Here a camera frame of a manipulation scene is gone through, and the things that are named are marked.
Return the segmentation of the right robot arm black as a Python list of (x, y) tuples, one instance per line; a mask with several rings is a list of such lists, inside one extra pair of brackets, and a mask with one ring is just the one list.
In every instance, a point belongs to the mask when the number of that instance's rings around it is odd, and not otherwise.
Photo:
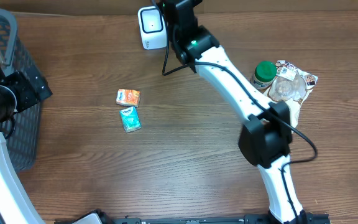
[(222, 95), (238, 115), (239, 149), (258, 167), (275, 223), (301, 223), (305, 212), (297, 200), (290, 173), (293, 127), (286, 103), (274, 103), (255, 89), (232, 64), (219, 41), (198, 24), (199, 1), (154, 1), (165, 20), (167, 40), (181, 68), (191, 68)]

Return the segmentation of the orange snack packet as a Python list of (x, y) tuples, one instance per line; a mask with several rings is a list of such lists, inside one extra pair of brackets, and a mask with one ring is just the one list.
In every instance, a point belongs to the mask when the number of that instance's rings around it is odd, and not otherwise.
[(140, 91), (118, 89), (116, 103), (122, 106), (138, 107), (140, 103)]

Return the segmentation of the brown white snack bag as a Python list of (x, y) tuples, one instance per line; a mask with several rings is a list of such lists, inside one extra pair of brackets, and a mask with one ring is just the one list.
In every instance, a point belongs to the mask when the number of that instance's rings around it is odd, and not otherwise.
[(286, 60), (276, 62), (277, 73), (264, 95), (275, 103), (284, 101), (290, 110), (290, 124), (298, 125), (300, 110), (318, 82), (318, 77), (305, 72)]

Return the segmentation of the teal tissue pack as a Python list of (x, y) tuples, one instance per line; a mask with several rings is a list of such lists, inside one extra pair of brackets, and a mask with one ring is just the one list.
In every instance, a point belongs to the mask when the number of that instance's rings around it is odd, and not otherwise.
[(131, 106), (126, 109), (120, 110), (123, 128), (126, 133), (137, 131), (141, 128), (139, 116), (136, 107)]

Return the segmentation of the green lid jar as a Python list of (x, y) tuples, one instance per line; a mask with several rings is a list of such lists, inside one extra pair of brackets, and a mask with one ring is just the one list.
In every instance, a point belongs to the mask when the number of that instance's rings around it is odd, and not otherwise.
[(277, 74), (277, 68), (274, 63), (269, 61), (260, 62), (250, 79), (250, 83), (258, 90), (268, 88), (274, 81)]

